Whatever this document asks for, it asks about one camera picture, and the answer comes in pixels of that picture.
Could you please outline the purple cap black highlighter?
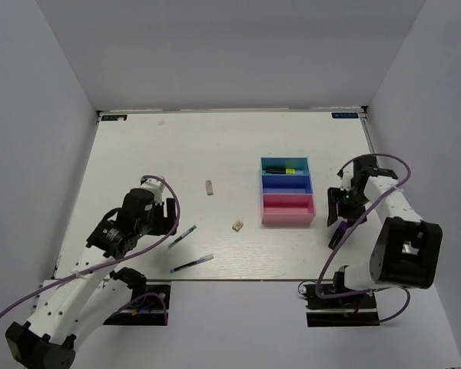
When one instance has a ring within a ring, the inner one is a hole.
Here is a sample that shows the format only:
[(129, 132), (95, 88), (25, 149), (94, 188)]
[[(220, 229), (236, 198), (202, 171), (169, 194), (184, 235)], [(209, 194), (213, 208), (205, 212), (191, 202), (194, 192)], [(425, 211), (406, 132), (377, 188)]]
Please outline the purple cap black highlighter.
[(337, 229), (333, 233), (332, 238), (330, 239), (328, 248), (331, 250), (334, 250), (337, 247), (337, 245), (341, 242), (346, 231), (347, 231), (347, 223), (345, 221), (340, 222)]

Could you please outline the green clear pen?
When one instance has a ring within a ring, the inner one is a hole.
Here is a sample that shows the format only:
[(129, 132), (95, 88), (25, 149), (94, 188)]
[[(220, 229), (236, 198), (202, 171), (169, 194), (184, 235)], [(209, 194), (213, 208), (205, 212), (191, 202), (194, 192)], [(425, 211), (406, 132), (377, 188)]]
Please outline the green clear pen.
[(185, 232), (183, 232), (181, 235), (179, 235), (175, 240), (173, 240), (168, 246), (167, 249), (173, 248), (176, 244), (181, 242), (183, 239), (185, 239), (189, 234), (191, 234), (193, 231), (197, 229), (197, 225), (193, 225), (189, 229), (187, 229)]

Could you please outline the blue clear pen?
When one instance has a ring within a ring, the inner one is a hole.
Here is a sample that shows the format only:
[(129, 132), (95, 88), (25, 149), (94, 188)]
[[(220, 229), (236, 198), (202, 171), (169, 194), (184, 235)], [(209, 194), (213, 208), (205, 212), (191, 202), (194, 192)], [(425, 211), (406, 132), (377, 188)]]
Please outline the blue clear pen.
[(174, 274), (176, 272), (183, 271), (184, 269), (192, 268), (193, 266), (203, 264), (203, 263), (211, 261), (213, 259), (214, 259), (214, 255), (213, 254), (208, 254), (208, 255), (200, 257), (200, 258), (198, 258), (198, 259), (196, 259), (194, 261), (190, 261), (190, 262), (188, 262), (186, 264), (183, 264), (183, 265), (177, 266), (175, 268), (172, 268), (170, 270), (170, 273)]

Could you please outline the green cap black highlighter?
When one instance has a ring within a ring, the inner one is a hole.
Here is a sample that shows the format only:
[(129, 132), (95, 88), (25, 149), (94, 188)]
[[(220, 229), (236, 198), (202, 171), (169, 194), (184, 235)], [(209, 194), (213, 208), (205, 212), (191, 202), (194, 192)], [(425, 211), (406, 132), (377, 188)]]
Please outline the green cap black highlighter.
[(272, 175), (282, 175), (287, 173), (286, 168), (266, 168), (264, 170), (266, 174), (272, 174)]

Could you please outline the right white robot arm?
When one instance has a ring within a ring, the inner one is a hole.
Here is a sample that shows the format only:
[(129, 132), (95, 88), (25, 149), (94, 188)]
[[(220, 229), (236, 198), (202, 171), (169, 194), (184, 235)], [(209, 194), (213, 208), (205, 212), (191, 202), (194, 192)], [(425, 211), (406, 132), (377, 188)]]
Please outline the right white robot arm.
[(389, 288), (428, 289), (433, 285), (443, 230), (425, 221), (410, 205), (403, 186), (411, 177), (406, 169), (399, 178), (392, 169), (380, 167), (379, 154), (349, 160), (352, 171), (342, 166), (338, 187), (327, 191), (328, 225), (341, 224), (329, 246), (335, 257), (347, 239), (370, 213), (375, 212), (381, 230), (370, 256), (362, 264), (344, 265), (333, 276), (330, 289), (317, 284), (319, 298), (333, 299), (347, 307), (360, 294)]

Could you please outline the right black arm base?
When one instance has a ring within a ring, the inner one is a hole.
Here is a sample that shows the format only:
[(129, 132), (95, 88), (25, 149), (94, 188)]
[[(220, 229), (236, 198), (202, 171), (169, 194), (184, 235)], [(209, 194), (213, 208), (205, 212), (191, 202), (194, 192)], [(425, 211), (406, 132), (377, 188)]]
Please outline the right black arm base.
[(297, 292), (306, 302), (308, 327), (380, 326), (373, 294), (355, 293), (340, 298), (320, 298), (316, 293), (315, 281), (300, 282)]

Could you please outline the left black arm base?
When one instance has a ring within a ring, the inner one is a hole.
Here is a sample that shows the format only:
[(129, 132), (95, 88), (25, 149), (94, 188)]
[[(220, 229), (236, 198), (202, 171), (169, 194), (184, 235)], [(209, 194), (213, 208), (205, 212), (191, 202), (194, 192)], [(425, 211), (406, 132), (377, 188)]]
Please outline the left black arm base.
[(144, 298), (138, 298), (104, 321), (104, 326), (164, 327), (169, 318), (171, 284), (147, 284)]

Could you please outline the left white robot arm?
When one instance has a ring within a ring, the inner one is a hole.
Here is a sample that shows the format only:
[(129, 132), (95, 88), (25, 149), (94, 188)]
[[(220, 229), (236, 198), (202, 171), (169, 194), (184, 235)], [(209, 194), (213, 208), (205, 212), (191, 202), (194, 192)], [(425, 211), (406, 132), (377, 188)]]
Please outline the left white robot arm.
[(50, 284), (51, 297), (24, 323), (11, 323), (5, 339), (18, 363), (70, 368), (81, 344), (110, 316), (157, 297), (147, 278), (122, 262), (139, 256), (141, 238), (157, 236), (161, 244), (176, 233), (181, 208), (175, 195), (163, 197), (167, 189), (163, 178), (142, 177), (95, 226), (69, 276)]

